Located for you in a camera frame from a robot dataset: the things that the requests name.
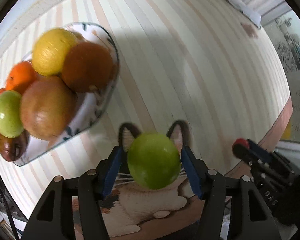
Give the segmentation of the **green apple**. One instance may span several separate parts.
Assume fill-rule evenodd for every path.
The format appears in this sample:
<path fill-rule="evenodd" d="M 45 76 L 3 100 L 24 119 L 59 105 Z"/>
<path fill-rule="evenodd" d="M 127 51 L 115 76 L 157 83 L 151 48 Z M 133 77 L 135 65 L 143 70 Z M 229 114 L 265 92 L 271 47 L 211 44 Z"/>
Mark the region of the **green apple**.
<path fill-rule="evenodd" d="M 24 130 L 20 119 L 21 95 L 8 90 L 1 96 L 0 134 L 7 138 L 15 138 Z"/>
<path fill-rule="evenodd" d="M 178 178 L 181 171 L 180 154 L 166 135 L 142 133 L 127 150 L 127 166 L 140 186 L 159 190 Z"/>

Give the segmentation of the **oval patterned fruit plate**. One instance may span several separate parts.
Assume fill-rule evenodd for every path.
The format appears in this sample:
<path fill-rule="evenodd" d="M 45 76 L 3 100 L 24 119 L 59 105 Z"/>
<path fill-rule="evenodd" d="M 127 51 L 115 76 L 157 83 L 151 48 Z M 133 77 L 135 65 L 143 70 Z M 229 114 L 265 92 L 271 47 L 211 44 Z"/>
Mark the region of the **oval patterned fruit plate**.
<path fill-rule="evenodd" d="M 118 50 L 113 37 L 103 26 L 93 22 L 72 22 L 62 28 L 81 35 L 85 41 L 101 44 L 110 50 L 115 66 L 120 66 Z M 56 139 L 45 141 L 33 136 L 29 137 L 26 151 L 21 158 L 13 163 L 17 166 L 24 166 L 31 161 L 49 153 L 58 146 L 70 141 L 73 137 L 91 128 L 96 124 L 103 113 L 105 113 L 111 96 L 114 92 L 119 75 L 116 73 L 107 87 L 100 92 L 78 93 L 76 103 L 76 115 L 66 126 L 63 133 Z"/>

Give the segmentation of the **dark red apple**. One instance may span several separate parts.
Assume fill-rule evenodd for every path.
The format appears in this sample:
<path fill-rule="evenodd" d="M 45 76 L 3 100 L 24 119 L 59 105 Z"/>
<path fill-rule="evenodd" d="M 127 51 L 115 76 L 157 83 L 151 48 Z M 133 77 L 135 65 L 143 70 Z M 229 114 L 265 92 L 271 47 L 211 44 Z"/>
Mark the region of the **dark red apple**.
<path fill-rule="evenodd" d="M 8 162 L 21 158 L 29 143 L 29 133 L 24 130 L 21 135 L 15 138 L 7 138 L 0 134 L 0 154 Z"/>

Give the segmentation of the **brown pear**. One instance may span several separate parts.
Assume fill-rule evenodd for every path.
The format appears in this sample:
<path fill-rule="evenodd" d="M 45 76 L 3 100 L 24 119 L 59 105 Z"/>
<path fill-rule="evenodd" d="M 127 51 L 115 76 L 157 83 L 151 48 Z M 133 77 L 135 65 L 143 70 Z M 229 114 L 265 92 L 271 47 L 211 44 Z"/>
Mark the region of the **brown pear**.
<path fill-rule="evenodd" d="M 21 97 L 20 118 L 35 138 L 59 137 L 76 113 L 77 95 L 57 76 L 34 82 Z"/>

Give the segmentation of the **green apple in plate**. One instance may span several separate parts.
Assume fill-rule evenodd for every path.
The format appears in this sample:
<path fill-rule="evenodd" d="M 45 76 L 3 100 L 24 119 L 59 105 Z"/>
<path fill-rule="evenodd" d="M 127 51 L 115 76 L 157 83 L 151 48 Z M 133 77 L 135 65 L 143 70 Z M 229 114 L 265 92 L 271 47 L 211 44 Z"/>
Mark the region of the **green apple in plate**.
<path fill-rule="evenodd" d="M 7 138 L 15 138 L 24 130 L 20 119 L 21 95 L 8 90 L 1 96 L 0 134 Z"/>

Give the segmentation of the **dark orange right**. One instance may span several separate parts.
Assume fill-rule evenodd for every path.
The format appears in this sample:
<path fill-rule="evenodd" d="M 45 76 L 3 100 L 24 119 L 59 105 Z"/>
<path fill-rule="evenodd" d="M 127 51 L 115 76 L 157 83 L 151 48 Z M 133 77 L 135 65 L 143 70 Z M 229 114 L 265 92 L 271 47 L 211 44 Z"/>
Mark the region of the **dark orange right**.
<path fill-rule="evenodd" d="M 108 49 L 91 42 L 81 42 L 67 53 L 61 78 L 77 93 L 105 89 L 117 73 L 117 64 Z"/>

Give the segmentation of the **striped cat table mat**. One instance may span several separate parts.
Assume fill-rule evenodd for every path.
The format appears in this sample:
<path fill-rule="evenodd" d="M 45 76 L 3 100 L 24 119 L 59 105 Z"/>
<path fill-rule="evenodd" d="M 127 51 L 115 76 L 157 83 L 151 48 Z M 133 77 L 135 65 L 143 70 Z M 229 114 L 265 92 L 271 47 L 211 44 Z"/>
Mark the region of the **striped cat table mat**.
<path fill-rule="evenodd" d="M 285 72 L 265 30 L 226 0 L 35 0 L 0 29 L 0 88 L 44 31 L 78 21 L 109 31 L 119 80 L 92 128 L 22 167 L 0 156 L 0 175 L 26 217 L 54 176 L 79 176 L 106 158 L 123 122 L 164 133 L 185 120 L 193 152 L 228 174 L 248 170 L 231 152 L 237 138 L 277 144 L 291 115 Z"/>

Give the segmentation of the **orange tangerine middle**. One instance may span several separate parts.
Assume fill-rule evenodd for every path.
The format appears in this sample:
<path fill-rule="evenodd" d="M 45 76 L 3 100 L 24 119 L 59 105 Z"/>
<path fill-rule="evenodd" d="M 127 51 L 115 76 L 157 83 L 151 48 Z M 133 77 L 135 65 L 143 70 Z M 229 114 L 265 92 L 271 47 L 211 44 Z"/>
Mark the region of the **orange tangerine middle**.
<path fill-rule="evenodd" d="M 6 90 L 13 90 L 23 95 L 35 81 L 39 79 L 32 62 L 21 61 L 11 69 L 6 80 Z"/>

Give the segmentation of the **yellow lemon right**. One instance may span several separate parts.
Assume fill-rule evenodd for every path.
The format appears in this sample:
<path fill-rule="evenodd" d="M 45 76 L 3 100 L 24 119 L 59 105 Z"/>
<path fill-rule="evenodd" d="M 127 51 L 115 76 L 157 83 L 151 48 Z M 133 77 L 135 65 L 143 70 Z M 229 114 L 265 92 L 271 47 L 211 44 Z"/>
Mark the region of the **yellow lemon right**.
<path fill-rule="evenodd" d="M 78 38 L 63 28 L 51 29 L 38 38 L 32 50 L 32 65 L 42 76 L 61 73 L 65 57 Z"/>

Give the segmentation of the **small brown card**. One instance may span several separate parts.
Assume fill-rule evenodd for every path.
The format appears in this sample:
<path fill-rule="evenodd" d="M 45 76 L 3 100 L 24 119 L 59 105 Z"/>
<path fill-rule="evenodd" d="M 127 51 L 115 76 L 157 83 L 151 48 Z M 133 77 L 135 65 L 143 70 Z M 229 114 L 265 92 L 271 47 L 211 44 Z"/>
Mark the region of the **small brown card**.
<path fill-rule="evenodd" d="M 258 38 L 258 34 L 252 25 L 241 23 L 241 26 L 250 38 Z"/>

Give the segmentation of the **white folded cloth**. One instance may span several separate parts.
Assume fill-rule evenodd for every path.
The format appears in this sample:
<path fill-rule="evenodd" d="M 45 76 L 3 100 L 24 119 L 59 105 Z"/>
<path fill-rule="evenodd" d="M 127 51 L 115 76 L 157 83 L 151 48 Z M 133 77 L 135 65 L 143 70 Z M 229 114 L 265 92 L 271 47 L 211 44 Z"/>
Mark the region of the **white folded cloth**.
<path fill-rule="evenodd" d="M 258 29 L 261 29 L 261 15 L 248 7 L 242 0 L 227 0 L 236 10 L 247 17 Z"/>

